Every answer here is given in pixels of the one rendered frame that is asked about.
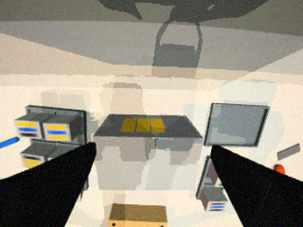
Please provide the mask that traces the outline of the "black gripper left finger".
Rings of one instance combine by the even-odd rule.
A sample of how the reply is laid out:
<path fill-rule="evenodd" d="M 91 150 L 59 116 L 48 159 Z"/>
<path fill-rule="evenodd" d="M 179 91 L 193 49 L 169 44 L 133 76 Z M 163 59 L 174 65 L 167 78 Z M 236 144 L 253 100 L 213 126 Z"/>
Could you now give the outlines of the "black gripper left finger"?
<path fill-rule="evenodd" d="M 96 155 L 88 142 L 0 179 L 0 227 L 65 227 Z"/>

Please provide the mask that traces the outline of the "blue rounded rod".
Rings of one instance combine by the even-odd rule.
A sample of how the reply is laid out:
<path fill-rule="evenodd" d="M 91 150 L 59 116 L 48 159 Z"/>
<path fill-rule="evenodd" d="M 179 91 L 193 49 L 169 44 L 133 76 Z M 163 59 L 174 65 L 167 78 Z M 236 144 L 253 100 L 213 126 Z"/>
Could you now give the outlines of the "blue rounded rod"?
<path fill-rule="evenodd" d="M 7 146 L 7 145 L 12 145 L 14 143 L 17 143 L 18 141 L 19 141 L 18 137 L 13 137 L 13 138 L 11 138 L 11 139 L 3 142 L 3 143 L 0 142 L 0 148 L 3 148 L 5 146 Z"/>

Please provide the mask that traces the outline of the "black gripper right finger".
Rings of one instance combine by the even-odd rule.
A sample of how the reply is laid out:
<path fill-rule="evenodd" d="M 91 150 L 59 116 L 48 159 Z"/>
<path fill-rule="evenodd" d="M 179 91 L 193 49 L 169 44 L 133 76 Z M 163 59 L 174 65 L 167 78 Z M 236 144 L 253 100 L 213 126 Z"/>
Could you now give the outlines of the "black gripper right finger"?
<path fill-rule="evenodd" d="M 210 157 L 243 227 L 303 227 L 303 181 L 220 145 Z"/>

